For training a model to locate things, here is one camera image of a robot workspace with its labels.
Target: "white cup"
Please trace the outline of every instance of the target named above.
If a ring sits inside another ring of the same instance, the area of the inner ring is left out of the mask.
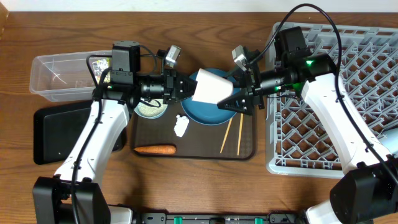
[[[192,101],[217,104],[231,96],[234,90],[231,81],[204,69],[199,69],[196,81],[198,84]]]

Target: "green connector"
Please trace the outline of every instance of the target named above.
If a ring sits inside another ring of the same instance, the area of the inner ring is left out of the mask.
[[[182,224],[182,217],[174,217],[174,224]]]
[[[254,224],[262,224],[264,220],[262,218],[255,218],[254,219]]]

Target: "plastic storage box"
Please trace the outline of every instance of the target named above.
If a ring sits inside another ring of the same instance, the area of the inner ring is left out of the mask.
[[[111,55],[111,50],[44,55],[33,59],[30,92],[52,101],[90,100],[95,84],[88,71],[89,55]],[[90,65],[99,58],[90,58]]]
[[[273,26],[272,34],[279,23]],[[337,60],[336,35],[330,25],[300,26],[313,54],[328,53]],[[337,26],[343,44],[340,75],[351,101],[377,138],[398,125],[398,29]],[[266,54],[266,67],[280,66],[275,48]],[[283,94],[294,94],[287,91]],[[267,101],[266,166],[273,174],[341,178],[334,147],[312,109],[303,101]]]

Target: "white wall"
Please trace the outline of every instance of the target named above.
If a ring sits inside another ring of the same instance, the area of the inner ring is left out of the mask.
[[[398,0],[0,0],[9,11],[285,12],[312,3],[326,12],[398,12]],[[303,8],[299,11],[313,11]]]

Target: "gray dish rack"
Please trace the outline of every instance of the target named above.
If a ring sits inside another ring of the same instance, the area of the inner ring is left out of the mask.
[[[279,23],[274,24],[271,35]],[[337,60],[336,35],[330,25],[300,26],[313,54],[328,53]],[[351,101],[377,138],[398,126],[398,29],[337,26],[343,44],[340,75]],[[280,66],[275,47],[266,53],[266,68]],[[267,101],[266,166],[273,174],[342,178],[338,155],[322,124],[303,101]]]

